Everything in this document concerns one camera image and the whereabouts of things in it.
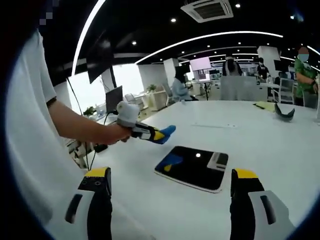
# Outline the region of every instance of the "person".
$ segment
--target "person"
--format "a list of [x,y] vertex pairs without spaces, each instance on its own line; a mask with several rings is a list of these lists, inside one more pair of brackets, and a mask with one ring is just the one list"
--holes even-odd
[[172,83],[172,96],[174,101],[198,101],[197,98],[191,96],[189,89],[186,87],[185,73],[178,67],[175,68],[175,78]]
[[256,71],[261,79],[266,80],[270,76],[269,69],[265,66],[264,59],[262,57],[258,58],[258,63],[259,65]]
[[318,84],[315,81],[317,72],[307,63],[309,51],[306,47],[301,47],[298,51],[298,57],[294,62],[294,70],[298,86],[294,102],[298,106],[304,105],[303,92],[317,94],[319,92]]
[[232,56],[227,56],[225,58],[225,63],[222,66],[222,75],[223,76],[241,76],[242,70],[240,65],[234,61]]
[[[57,100],[45,62],[43,38],[36,31],[24,44],[10,78],[5,132],[19,193],[45,226],[55,214],[54,209],[74,194],[84,177],[61,137],[112,145],[126,142],[132,130],[118,124],[99,124]],[[132,229],[134,224],[129,218],[115,208],[112,212],[118,214],[115,221],[121,219],[121,227]],[[110,226],[105,227],[106,239],[110,239]]]

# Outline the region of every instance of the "potted plant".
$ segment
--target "potted plant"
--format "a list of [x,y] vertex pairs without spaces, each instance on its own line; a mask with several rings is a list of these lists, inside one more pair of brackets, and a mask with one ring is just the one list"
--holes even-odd
[[151,84],[150,86],[148,86],[148,87],[146,88],[146,90],[148,91],[148,93],[152,93],[152,92],[154,92],[154,91],[156,90],[156,88],[157,88],[156,85]]
[[95,112],[96,112],[96,110],[94,109],[93,106],[91,106],[91,107],[88,107],[88,108],[83,112],[83,115],[85,115],[85,116],[87,116],[87,117],[90,117],[90,116],[92,116]]

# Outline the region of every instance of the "face mask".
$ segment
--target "face mask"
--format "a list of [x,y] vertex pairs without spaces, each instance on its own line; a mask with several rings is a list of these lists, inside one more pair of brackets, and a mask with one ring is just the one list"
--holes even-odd
[[298,57],[302,62],[306,62],[309,59],[309,54],[299,54]]

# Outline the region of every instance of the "air conditioner vent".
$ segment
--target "air conditioner vent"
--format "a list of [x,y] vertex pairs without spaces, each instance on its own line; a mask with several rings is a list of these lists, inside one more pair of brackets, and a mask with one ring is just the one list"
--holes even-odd
[[198,23],[232,18],[234,16],[228,0],[198,0],[181,7]]

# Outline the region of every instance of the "person in green shirt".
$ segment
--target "person in green shirt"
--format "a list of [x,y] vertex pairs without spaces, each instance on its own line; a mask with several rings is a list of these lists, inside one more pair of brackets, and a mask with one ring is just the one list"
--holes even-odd
[[294,62],[294,70],[298,87],[296,89],[295,104],[298,106],[304,105],[303,91],[316,94],[319,92],[318,85],[315,81],[317,72],[307,63],[309,51],[306,47],[301,47],[298,52],[298,57]]

